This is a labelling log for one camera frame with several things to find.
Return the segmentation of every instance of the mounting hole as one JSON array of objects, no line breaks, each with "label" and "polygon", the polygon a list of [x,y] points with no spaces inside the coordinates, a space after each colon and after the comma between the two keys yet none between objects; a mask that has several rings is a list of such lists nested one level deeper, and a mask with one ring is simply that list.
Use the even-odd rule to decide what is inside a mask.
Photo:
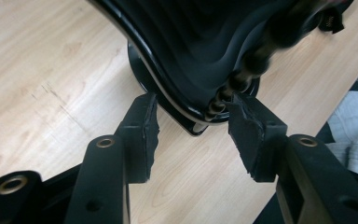
[{"label": "mounting hole", "polygon": [[22,189],[28,182],[25,175],[15,175],[0,185],[0,194],[7,195]]},{"label": "mounting hole", "polygon": [[97,147],[111,147],[114,143],[115,140],[111,138],[104,138],[97,143]]},{"label": "mounting hole", "polygon": [[299,138],[298,143],[303,145],[303,146],[306,146],[306,147],[316,147],[316,146],[318,146],[318,143],[315,142],[315,140],[310,139],[308,137]]},{"label": "mounting hole", "polygon": [[350,196],[342,195],[339,197],[339,202],[344,204],[346,207],[351,210],[358,211],[358,202]]},{"label": "mounting hole", "polygon": [[91,200],[86,204],[86,209],[89,212],[97,212],[99,211],[101,208],[103,207],[102,203],[95,201],[95,200]]}]

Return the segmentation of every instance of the black machine part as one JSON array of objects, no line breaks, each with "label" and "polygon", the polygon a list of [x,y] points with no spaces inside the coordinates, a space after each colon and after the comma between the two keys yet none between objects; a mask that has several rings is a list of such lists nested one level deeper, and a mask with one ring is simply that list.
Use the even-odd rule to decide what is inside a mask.
[{"label": "black machine part", "polygon": [[139,96],[82,164],[44,182],[32,171],[0,177],[0,223],[130,223],[128,185],[150,178],[158,132],[156,95]]},{"label": "black machine part", "polygon": [[[130,223],[130,183],[150,177],[158,144],[156,95],[135,99],[113,135],[89,143],[82,164],[42,182],[0,177],[0,223]],[[286,223],[358,223],[358,183],[319,140],[286,125],[253,96],[233,94],[229,134],[257,182],[279,176]]]},{"label": "black machine part", "polygon": [[358,223],[358,182],[327,146],[286,125],[253,96],[234,93],[228,132],[256,182],[273,182],[285,223]]}]

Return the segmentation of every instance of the wooden table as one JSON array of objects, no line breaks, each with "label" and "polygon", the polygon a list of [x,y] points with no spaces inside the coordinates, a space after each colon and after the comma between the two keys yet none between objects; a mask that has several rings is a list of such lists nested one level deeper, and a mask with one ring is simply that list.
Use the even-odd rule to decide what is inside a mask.
[{"label": "wooden table", "polygon": [[[258,98],[289,126],[316,134],[358,77],[358,1],[337,35],[314,31],[274,56]],[[0,176],[50,178],[82,162],[143,93],[126,39],[86,1],[0,0]],[[191,137],[158,110],[151,180],[131,185],[133,223],[249,223],[274,192],[246,174],[227,125]]]}]

